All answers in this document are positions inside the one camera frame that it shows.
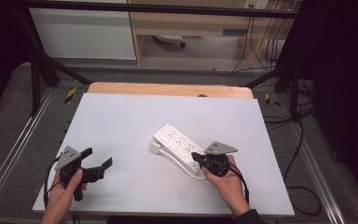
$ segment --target white tabletop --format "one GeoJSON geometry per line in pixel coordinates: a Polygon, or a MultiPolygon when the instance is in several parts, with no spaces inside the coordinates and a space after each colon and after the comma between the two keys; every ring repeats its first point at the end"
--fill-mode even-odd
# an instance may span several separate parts
{"type": "MultiPolygon", "coordinates": [[[[257,100],[157,95],[84,94],[57,155],[70,146],[93,148],[82,167],[113,165],[88,185],[71,211],[107,215],[225,216],[226,204],[207,180],[196,180],[176,163],[149,152],[153,134],[171,123],[201,147],[218,141],[234,153],[262,216],[293,216],[282,175],[257,100]]],[[[54,172],[50,173],[51,185],[54,172]]],[[[43,192],[34,204],[44,211],[43,192]]]]}

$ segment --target white cabinet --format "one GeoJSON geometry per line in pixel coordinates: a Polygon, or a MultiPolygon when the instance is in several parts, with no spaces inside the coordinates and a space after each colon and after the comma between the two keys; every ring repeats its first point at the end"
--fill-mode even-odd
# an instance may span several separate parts
{"type": "MultiPolygon", "coordinates": [[[[127,3],[126,0],[87,2],[127,3]]],[[[128,12],[43,8],[30,8],[30,11],[46,53],[51,57],[136,59],[128,12]]]]}

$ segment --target white power strip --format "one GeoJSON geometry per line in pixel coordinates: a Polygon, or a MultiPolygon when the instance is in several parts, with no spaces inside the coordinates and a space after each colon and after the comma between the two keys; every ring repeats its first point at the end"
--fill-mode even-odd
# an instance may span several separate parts
{"type": "MultiPolygon", "coordinates": [[[[195,178],[199,178],[200,175],[202,175],[199,174],[200,165],[196,161],[193,161],[191,156],[192,152],[204,154],[202,147],[197,145],[170,123],[162,127],[153,137],[158,144],[163,146],[162,149],[164,151],[171,155],[174,160],[182,164],[179,165],[181,165],[189,175],[195,178]]],[[[150,151],[158,154],[160,149],[158,145],[152,144],[150,151]]]]}

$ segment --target hand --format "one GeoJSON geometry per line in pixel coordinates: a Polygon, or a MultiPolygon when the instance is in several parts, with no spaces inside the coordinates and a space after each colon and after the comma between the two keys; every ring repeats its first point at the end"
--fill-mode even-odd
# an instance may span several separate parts
{"type": "Polygon", "coordinates": [[[83,176],[82,169],[77,170],[77,172],[72,176],[71,181],[69,181],[66,188],[60,183],[60,171],[56,172],[54,176],[53,184],[54,186],[50,190],[50,196],[48,199],[48,208],[45,215],[43,216],[42,223],[66,223],[68,217],[69,208],[71,207],[72,200],[74,197],[74,192],[76,187],[79,185],[81,178],[83,176]]]}
{"type": "MultiPolygon", "coordinates": [[[[234,157],[228,155],[228,161],[235,165],[234,157]]],[[[222,199],[226,202],[234,217],[238,217],[250,210],[249,204],[243,195],[242,182],[232,171],[219,177],[212,174],[208,169],[202,167],[205,178],[209,180],[219,192],[222,199]]]]}

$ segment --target black sleeve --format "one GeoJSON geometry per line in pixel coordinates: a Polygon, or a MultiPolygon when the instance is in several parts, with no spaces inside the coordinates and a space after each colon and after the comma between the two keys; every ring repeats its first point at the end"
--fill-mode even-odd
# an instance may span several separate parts
{"type": "Polygon", "coordinates": [[[258,215],[257,211],[252,209],[244,214],[236,217],[234,219],[234,224],[265,224],[265,222],[261,219],[260,215],[258,215]]]}

